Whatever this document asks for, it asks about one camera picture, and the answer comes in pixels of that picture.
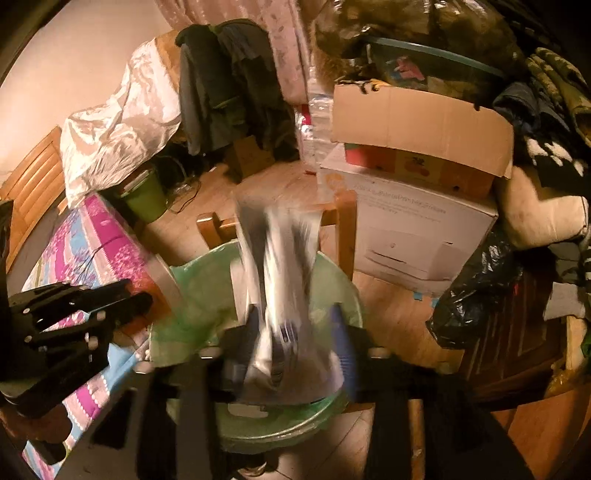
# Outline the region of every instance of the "black garbage bag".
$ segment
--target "black garbage bag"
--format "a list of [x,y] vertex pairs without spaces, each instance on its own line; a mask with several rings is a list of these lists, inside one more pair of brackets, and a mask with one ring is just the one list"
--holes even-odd
[[521,274],[514,248],[497,223],[426,322],[439,346],[463,349],[476,342],[485,333],[490,315]]

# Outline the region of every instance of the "beige wall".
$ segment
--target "beige wall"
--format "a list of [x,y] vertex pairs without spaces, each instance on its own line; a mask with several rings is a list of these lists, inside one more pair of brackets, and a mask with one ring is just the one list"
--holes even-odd
[[72,112],[104,103],[144,41],[170,30],[154,0],[72,0],[0,86],[0,184]]

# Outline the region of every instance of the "open cardboard box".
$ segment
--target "open cardboard box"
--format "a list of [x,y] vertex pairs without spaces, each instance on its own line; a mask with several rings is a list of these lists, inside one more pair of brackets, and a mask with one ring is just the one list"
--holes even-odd
[[485,198],[495,177],[510,178],[513,127],[498,113],[435,93],[376,88],[335,87],[332,140],[349,144],[348,163],[474,198]]

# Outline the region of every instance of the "dark jacket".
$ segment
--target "dark jacket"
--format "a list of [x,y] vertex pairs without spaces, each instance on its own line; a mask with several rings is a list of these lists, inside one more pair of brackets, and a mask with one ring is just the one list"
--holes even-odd
[[191,154],[255,135],[276,159],[297,158],[293,111],[282,97],[261,27],[246,19],[191,25],[176,43],[181,46],[181,117]]
[[248,131],[245,108],[228,58],[207,25],[182,30],[179,95],[191,155],[223,148]]

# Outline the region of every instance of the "white printer box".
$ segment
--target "white printer box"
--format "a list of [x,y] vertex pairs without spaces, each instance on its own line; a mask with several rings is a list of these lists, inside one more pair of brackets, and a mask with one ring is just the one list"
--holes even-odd
[[449,288],[498,216],[491,200],[467,200],[348,164],[342,144],[317,178],[326,201],[341,190],[357,192],[355,268],[432,296]]

